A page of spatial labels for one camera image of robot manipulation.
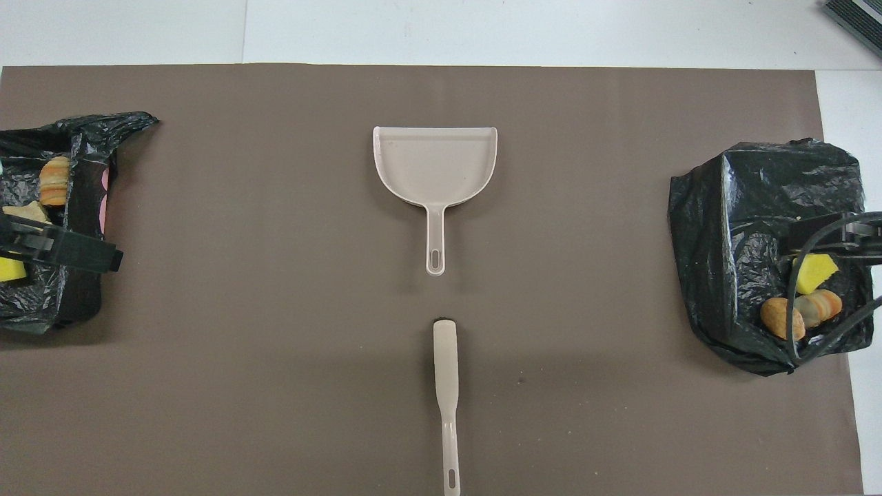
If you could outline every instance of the brown table surface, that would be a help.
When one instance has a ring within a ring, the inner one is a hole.
[[[811,72],[4,68],[0,128],[125,110],[162,123],[120,152],[101,314],[0,338],[0,492],[441,494],[439,316],[463,494],[862,491],[845,357],[723,363],[667,224],[670,176],[822,137]],[[375,125],[499,130],[440,278]]]

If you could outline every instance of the brush handle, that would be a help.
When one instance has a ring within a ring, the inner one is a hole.
[[[445,496],[460,495],[460,456],[456,447],[456,404],[460,400],[460,358],[456,322],[435,322],[435,395],[441,410]]]
[[[460,451],[456,446],[456,420],[441,421],[441,444],[444,449],[444,494],[460,496]]]
[[[426,207],[426,271],[444,273],[444,208]]]

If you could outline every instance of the black plastic bag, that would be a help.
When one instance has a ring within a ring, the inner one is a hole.
[[[115,174],[116,148],[158,120],[146,112],[62,119],[36,129],[0,131],[3,205],[40,199],[40,171],[49,159],[71,159],[68,200],[48,208],[55,225],[104,239],[101,210]],[[101,308],[99,274],[26,264],[27,278],[0,282],[0,327],[44,334],[92,318]]]
[[[759,308],[786,294],[786,238],[797,218],[863,211],[855,157],[816,140],[739,143],[689,174],[672,177],[668,214],[680,288],[692,331],[723,360],[759,375],[793,372],[787,342],[760,326]],[[842,298],[836,318],[809,329],[801,354],[872,300],[868,267],[836,259],[821,288]],[[822,355],[870,346],[872,319]]]

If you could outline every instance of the white table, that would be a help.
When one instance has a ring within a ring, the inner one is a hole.
[[[816,0],[4,0],[0,66],[465,64],[817,71],[825,139],[882,210],[882,59]],[[882,272],[875,273],[882,281]],[[863,484],[882,492],[882,346],[849,355]]]

